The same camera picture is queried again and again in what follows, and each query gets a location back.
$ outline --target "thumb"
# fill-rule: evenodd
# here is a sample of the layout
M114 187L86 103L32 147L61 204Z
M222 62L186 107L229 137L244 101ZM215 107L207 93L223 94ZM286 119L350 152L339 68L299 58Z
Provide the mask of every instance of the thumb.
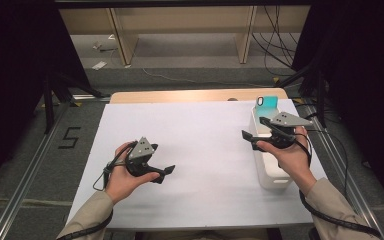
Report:
M157 172L150 172L150 173L144 174L140 177L136 177L136 180L137 180L138 185L141 185L141 184L150 182L150 181L158 178L159 176L160 176L160 174Z

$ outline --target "black curtain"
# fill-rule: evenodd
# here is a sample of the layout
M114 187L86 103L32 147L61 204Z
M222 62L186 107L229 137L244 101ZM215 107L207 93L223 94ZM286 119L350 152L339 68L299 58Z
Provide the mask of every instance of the black curtain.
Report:
M355 6L356 13L335 36L320 70L329 83L328 97L384 187L384 0ZM330 26L335 9L312 9L294 61L297 70L311 61L320 44L317 32Z
M0 0L0 166L31 120L49 71L90 86L52 3Z

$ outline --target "white plastic container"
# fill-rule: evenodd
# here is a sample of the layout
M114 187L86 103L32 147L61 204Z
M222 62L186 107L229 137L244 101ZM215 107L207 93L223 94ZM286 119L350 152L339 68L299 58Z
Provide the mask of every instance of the white plastic container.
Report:
M270 137L270 128L261 124L255 114L255 107L251 110L249 131L254 137ZM291 177L279 167L277 159L270 153L254 151L260 185L266 189L286 188L292 182Z

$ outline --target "sleeve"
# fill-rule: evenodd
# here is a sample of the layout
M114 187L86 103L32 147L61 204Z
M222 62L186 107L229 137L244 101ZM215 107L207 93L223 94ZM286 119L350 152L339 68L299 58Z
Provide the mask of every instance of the sleeve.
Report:
M64 227L57 238L64 235L97 226L111 214L114 204L106 192L95 192L77 211L73 219ZM103 239L105 229L87 236L76 238L82 240Z
M356 214L342 194L325 178L316 182L308 193L307 202L314 209L331 217L367 226L367 223ZM320 238L325 239L358 239L374 240L375 236L340 227L313 216L314 225Z

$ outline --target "white table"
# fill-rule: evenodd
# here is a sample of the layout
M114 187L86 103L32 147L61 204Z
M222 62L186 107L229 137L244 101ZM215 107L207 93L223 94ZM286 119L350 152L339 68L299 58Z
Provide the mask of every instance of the white table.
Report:
M272 227L312 222L298 187L266 190L242 139L254 101L109 104L103 113L71 219L94 193L95 180L121 144L142 136L159 145L149 164L176 165L163 184L140 186L114 207L109 229L155 231ZM290 100L281 110L296 113ZM326 177L313 151L311 169Z

